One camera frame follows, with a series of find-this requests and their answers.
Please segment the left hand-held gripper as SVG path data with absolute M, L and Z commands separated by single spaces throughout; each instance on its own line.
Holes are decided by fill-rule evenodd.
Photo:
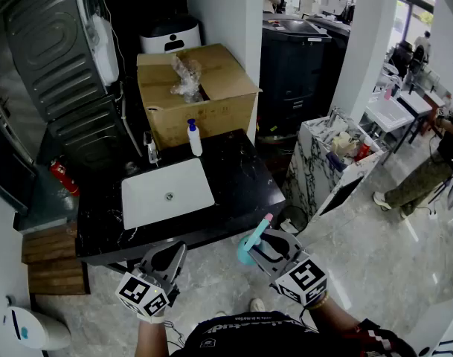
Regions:
M 184 242 L 169 242 L 149 249 L 141 265 L 145 269 L 168 269 L 170 266 L 170 282 L 136 269 L 134 274 L 126 272 L 123 275 L 115 291 L 116 297 L 141 321 L 164 323 L 165 309 L 172 306 L 179 295 L 178 286 L 174 283 L 186 256 L 187 245 Z

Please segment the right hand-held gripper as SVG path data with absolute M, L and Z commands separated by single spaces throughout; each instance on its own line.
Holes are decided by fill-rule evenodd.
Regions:
M 280 294 L 304 307 L 313 305 L 327 290 L 327 273 L 321 268 L 317 257 L 300 251 L 302 245 L 297 238 L 285 231 L 266 229 L 260 238 L 280 256 L 270 257 L 259 247 L 252 247 L 248 251 L 249 256 L 265 273 L 280 272 L 279 277 L 273 282 Z M 292 259 L 295 255 L 293 261 L 286 265 L 286 260 Z

